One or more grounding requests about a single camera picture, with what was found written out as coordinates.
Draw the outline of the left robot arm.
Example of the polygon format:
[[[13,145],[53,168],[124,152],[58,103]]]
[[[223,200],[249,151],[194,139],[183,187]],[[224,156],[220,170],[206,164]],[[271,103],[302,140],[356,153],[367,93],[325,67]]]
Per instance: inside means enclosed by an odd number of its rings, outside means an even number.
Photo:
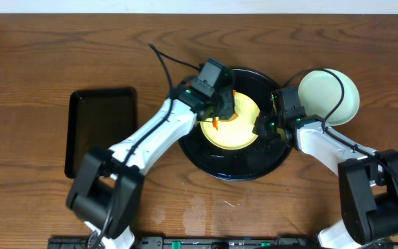
[[[235,113],[234,70],[208,59],[197,76],[171,86],[159,111],[135,133],[82,158],[66,205],[92,230],[86,248],[130,248],[144,177],[198,122]]]

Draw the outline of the orange green sponge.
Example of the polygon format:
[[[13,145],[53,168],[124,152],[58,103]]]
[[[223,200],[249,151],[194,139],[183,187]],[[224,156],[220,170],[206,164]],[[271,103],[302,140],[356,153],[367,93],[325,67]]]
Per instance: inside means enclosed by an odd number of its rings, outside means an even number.
[[[235,111],[234,96],[236,90],[231,90],[221,95],[222,105],[219,108],[217,115],[213,117],[212,125],[218,130],[218,122],[222,120],[223,122],[229,122],[238,117]]]

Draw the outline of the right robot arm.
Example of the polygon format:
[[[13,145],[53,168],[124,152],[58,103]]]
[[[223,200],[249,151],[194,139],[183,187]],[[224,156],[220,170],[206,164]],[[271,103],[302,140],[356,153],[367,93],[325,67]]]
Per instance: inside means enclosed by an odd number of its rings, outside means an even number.
[[[297,89],[272,92],[271,111],[253,132],[284,140],[332,170],[339,180],[342,219],[317,235],[323,248],[398,246],[398,151],[364,147],[335,131],[325,118],[307,116]]]

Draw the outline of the yellow plate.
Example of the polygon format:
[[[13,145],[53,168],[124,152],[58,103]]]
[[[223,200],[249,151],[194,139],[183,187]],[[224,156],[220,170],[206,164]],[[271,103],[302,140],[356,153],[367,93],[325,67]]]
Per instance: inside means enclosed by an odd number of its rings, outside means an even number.
[[[245,94],[236,92],[235,111],[238,117],[229,122],[218,122],[218,130],[212,125],[212,119],[200,123],[205,138],[213,145],[227,150],[237,150],[252,144],[257,135],[252,133],[255,119],[260,114],[258,105]]]

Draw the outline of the light blue plate back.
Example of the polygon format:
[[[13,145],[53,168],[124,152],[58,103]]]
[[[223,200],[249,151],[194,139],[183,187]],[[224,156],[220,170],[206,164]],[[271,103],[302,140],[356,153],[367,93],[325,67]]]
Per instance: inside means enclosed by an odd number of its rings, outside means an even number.
[[[328,118],[332,126],[344,125],[357,114],[360,105],[359,91],[354,82],[345,74],[327,68],[343,83],[344,96],[338,109]],[[341,98],[341,87],[337,79],[324,71],[308,73],[298,86],[298,96],[308,116],[322,118],[333,110]]]

